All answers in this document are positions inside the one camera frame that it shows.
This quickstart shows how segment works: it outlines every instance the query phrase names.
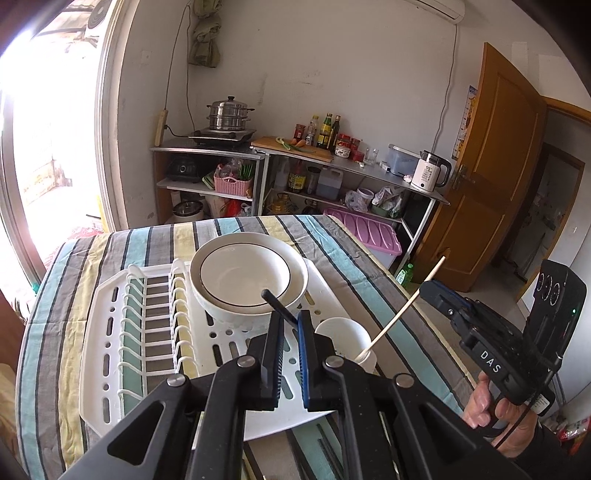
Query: air conditioner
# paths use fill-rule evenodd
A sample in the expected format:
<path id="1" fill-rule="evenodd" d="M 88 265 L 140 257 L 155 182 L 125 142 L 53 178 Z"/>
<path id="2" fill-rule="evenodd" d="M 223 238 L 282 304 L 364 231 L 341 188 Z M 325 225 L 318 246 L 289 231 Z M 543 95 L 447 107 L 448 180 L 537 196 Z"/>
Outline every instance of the air conditioner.
<path id="1" fill-rule="evenodd" d="M 453 24 L 461 22 L 466 15 L 464 0 L 407 0 L 407 2 L 445 18 Z"/>

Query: white cup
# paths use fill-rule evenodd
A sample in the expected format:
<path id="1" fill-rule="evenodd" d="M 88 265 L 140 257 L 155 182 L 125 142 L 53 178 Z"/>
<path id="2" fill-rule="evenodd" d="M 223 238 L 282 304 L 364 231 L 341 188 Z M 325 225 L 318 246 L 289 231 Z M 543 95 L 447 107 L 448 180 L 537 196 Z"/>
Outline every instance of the white cup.
<path id="1" fill-rule="evenodd" d="M 316 333 L 333 341 L 337 355 L 355 361 L 361 351 L 369 346 L 371 338 L 365 328 L 356 321 L 344 317 L 332 317 L 316 327 Z M 358 364 L 367 372 L 374 373 L 378 358 L 370 350 Z"/>

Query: pink basket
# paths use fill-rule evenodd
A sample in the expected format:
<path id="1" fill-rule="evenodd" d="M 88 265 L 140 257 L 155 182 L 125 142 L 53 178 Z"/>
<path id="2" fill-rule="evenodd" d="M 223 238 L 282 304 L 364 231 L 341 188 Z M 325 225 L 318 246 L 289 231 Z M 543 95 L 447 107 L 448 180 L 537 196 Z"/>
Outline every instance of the pink basket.
<path id="1" fill-rule="evenodd" d="M 223 179 L 214 176 L 213 182 L 216 187 L 216 192 L 227 193 L 229 195 L 236 195 L 238 197 L 246 197 L 246 192 L 252 187 L 252 181 L 250 180 L 237 180 L 232 177 L 225 177 Z"/>

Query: wooden door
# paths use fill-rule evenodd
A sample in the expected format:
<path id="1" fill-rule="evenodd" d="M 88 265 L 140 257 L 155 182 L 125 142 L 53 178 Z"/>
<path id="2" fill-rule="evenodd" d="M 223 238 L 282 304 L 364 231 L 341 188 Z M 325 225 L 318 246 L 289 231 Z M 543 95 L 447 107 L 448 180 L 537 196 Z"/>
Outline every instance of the wooden door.
<path id="1" fill-rule="evenodd" d="M 504 239 L 538 161 L 546 103 L 525 77 L 485 43 L 472 124 L 446 198 L 414 258 L 424 279 L 441 255 L 436 278 L 469 291 Z"/>

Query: pot lid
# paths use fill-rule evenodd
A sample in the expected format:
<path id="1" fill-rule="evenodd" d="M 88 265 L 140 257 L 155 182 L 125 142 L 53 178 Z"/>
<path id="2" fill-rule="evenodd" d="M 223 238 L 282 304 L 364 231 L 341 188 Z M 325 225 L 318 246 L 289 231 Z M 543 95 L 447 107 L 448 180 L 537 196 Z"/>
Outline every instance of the pot lid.
<path id="1" fill-rule="evenodd" d="M 173 213 L 179 217 L 195 215 L 203 210 L 201 202 L 181 202 L 174 206 Z"/>
<path id="2" fill-rule="evenodd" d="M 221 106 L 226 106 L 226 107 L 234 107 L 234 108 L 247 108 L 248 105 L 246 103 L 242 103 L 242 102 L 238 102 L 237 100 L 234 100 L 235 97 L 233 96 L 228 96 L 227 100 L 220 100 L 219 102 L 213 102 L 212 103 L 212 107 L 221 107 Z"/>

